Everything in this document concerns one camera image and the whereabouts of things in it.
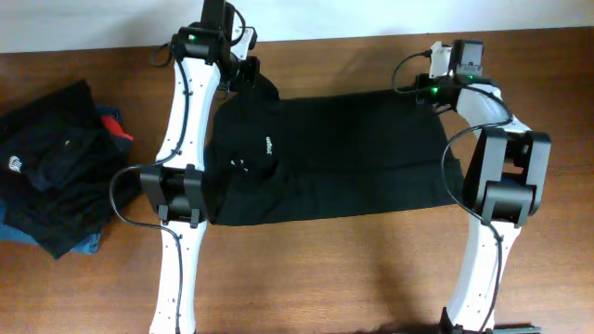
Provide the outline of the black polo shirt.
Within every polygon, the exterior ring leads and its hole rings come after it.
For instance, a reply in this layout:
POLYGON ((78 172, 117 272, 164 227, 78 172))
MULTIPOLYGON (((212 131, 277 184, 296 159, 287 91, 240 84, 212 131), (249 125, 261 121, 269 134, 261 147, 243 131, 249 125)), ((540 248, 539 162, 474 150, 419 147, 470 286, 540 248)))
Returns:
POLYGON ((440 207, 463 183, 431 106, 390 90, 283 99, 264 77, 218 108, 205 165, 227 226, 440 207))

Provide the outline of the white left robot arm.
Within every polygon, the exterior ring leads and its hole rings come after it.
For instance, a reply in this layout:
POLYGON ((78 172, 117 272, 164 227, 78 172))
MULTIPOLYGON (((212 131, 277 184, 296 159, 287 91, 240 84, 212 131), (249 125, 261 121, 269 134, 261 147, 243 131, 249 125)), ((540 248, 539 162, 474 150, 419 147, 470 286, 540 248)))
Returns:
POLYGON ((140 183, 161 231, 161 271, 152 333, 193 333, 200 244, 211 213, 204 147, 217 91, 251 90, 259 61, 250 56, 257 32, 227 1, 206 1, 200 20, 182 27, 168 48, 174 60, 174 97, 155 162, 140 183))

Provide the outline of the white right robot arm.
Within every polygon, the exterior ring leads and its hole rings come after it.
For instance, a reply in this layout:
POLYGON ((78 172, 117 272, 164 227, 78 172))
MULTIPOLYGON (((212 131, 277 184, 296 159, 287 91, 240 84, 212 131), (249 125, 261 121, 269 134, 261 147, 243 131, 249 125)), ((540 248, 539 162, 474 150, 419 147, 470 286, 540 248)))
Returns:
POLYGON ((495 306, 510 250, 541 205, 551 138, 513 115, 500 88, 484 77, 480 41, 435 42, 415 93, 443 103, 467 122, 477 144, 454 201, 469 215, 458 283, 443 309, 442 333, 495 333, 495 306))

